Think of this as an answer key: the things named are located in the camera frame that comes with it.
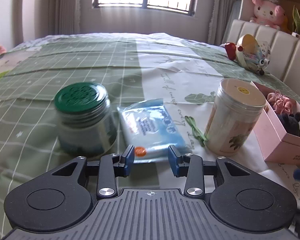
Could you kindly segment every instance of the pink cardboard box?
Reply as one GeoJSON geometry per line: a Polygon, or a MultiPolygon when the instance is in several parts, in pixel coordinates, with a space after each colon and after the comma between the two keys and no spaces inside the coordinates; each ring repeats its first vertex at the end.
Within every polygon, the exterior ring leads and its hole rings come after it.
{"type": "MultiPolygon", "coordinates": [[[[259,83],[251,82],[266,97],[275,92],[259,83]]],[[[266,102],[268,111],[262,111],[254,129],[263,158],[267,162],[300,165],[300,137],[289,134],[284,129],[271,105],[266,102]]],[[[300,112],[296,102],[293,112],[300,112]]]]}

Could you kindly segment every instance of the orange circle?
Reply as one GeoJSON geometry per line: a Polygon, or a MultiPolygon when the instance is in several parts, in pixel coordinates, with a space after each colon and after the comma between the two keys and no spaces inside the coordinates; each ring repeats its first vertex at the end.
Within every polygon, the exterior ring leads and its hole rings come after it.
{"type": "Polygon", "coordinates": [[[143,157],[147,154],[147,151],[144,147],[138,146],[134,149],[135,156],[143,157]]]}

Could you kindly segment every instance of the padded headboard panel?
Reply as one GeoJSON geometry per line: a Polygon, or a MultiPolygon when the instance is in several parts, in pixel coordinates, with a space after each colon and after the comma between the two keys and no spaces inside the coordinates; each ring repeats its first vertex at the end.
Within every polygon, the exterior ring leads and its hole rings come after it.
{"type": "Polygon", "coordinates": [[[300,96],[300,40],[270,27],[234,20],[227,42],[237,43],[245,34],[270,44],[271,59],[267,70],[300,96]]]}

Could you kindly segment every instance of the blue plastic package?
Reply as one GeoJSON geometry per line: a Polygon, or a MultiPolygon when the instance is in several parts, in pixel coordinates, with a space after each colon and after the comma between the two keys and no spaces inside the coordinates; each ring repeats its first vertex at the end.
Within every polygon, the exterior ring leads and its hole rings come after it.
{"type": "Polygon", "coordinates": [[[133,144],[135,147],[134,163],[168,160],[168,147],[171,144],[182,154],[189,152],[163,106],[163,99],[142,101],[117,109],[126,144],[133,144]]]}

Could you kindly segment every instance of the container with beige lid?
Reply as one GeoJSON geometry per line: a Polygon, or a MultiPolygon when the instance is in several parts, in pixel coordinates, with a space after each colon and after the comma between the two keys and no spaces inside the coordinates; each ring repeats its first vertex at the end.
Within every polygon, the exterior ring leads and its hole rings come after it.
{"type": "Polygon", "coordinates": [[[254,86],[238,79],[223,79],[209,117],[206,146],[222,156],[234,155],[243,145],[266,104],[254,86]]]}

